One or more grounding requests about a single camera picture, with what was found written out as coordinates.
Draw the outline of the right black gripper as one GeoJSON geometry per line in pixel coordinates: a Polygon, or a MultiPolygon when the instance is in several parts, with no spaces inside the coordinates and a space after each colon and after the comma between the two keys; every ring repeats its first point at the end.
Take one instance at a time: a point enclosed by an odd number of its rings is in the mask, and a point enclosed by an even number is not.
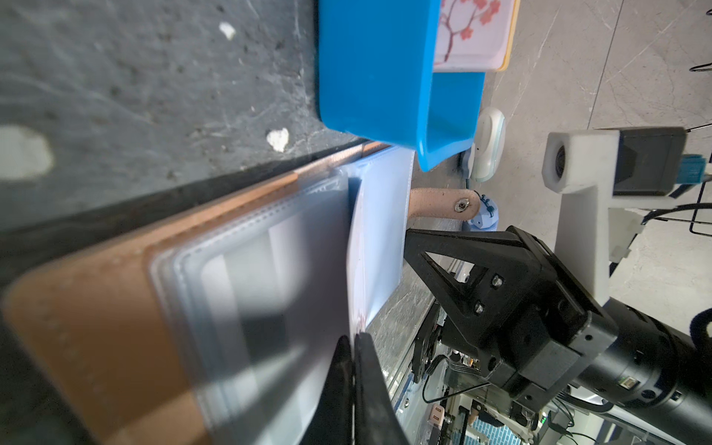
{"type": "Polygon", "coordinates": [[[709,311],[682,334],[617,300],[595,304],[556,277],[539,239],[497,232],[406,231],[404,259],[448,316],[461,352],[537,411],[569,385],[685,444],[711,441],[709,311]]]}

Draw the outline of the tan leather card holder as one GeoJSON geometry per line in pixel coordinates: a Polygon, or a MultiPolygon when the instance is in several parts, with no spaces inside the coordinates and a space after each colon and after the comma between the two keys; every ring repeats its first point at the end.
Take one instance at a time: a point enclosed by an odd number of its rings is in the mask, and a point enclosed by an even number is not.
{"type": "Polygon", "coordinates": [[[415,154],[362,144],[38,267],[2,314],[102,444],[300,444],[342,336],[398,287],[415,154]]]}

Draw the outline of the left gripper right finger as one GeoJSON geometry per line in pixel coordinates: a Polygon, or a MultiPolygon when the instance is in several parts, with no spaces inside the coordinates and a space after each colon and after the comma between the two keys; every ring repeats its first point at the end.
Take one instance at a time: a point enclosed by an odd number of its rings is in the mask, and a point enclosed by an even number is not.
{"type": "Polygon", "coordinates": [[[390,402],[372,337],[354,339],[354,443],[405,444],[404,434],[390,402]]]}

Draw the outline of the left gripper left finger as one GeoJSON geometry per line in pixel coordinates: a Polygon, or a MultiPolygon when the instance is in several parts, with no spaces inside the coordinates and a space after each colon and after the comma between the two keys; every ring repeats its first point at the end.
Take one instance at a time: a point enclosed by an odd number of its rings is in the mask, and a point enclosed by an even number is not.
{"type": "Polygon", "coordinates": [[[324,387],[300,444],[351,444],[353,362],[350,338],[337,341],[324,387]]]}

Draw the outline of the blue plastic card tray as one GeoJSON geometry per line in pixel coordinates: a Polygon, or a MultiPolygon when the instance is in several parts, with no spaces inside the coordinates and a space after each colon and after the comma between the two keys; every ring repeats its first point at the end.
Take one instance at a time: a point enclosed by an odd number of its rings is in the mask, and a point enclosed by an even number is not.
{"type": "Polygon", "coordinates": [[[428,172],[471,148],[482,72],[435,72],[437,1],[321,1],[318,110],[324,125],[410,148],[428,172]]]}

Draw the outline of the stack of white cards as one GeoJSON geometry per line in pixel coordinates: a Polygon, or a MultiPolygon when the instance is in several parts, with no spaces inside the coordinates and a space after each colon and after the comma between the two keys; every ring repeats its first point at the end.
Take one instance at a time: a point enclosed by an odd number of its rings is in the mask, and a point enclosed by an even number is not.
{"type": "Polygon", "coordinates": [[[506,70],[519,7],[519,0],[442,0],[435,72],[506,70]]]}

